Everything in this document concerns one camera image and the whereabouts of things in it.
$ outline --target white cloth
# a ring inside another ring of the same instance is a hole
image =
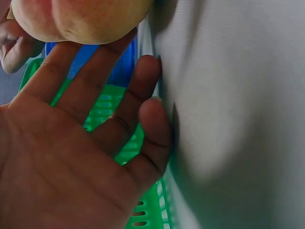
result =
[[[183,229],[305,228],[304,11],[159,0],[141,24],[140,52],[163,62]]]

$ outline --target hand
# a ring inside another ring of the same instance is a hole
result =
[[[1,229],[124,229],[138,199],[162,175],[171,128],[150,99],[160,62],[143,56],[115,113],[94,132],[82,125],[112,67],[135,35],[101,46],[55,107],[50,102],[80,45],[54,47],[23,90],[0,107]],[[113,158],[138,120],[141,153],[124,166]]]
[[[0,60],[7,73],[18,71],[30,57],[38,56],[43,47],[43,42],[28,35],[16,21],[6,17],[1,21]]]

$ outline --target green plastic basket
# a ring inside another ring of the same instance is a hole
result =
[[[26,68],[19,90],[34,75],[42,64],[43,59],[33,60]],[[58,94],[52,102],[56,104],[64,90],[68,87],[71,80],[66,79]],[[84,124],[87,131],[93,131],[98,125],[103,123],[119,104],[125,88],[106,85],[98,101],[93,106]],[[125,164],[139,153],[143,141],[143,131],[138,126],[131,140],[116,157],[116,161]],[[169,191],[164,179],[159,180],[147,193],[143,195],[135,208],[134,216],[131,217],[126,229],[173,229],[172,209],[169,204]]]

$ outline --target peach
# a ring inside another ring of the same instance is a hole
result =
[[[153,0],[12,0],[19,25],[43,42],[105,44],[146,16]]]

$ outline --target blue object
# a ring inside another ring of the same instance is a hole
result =
[[[46,43],[45,54],[49,55],[53,47],[56,45],[55,42]],[[84,45],[76,55],[70,71],[68,73],[68,79],[73,79],[81,67],[90,59],[93,53],[98,48],[98,45]],[[129,45],[127,50],[124,52],[122,57],[115,65],[107,84],[127,87],[137,61],[137,39],[135,38]]]

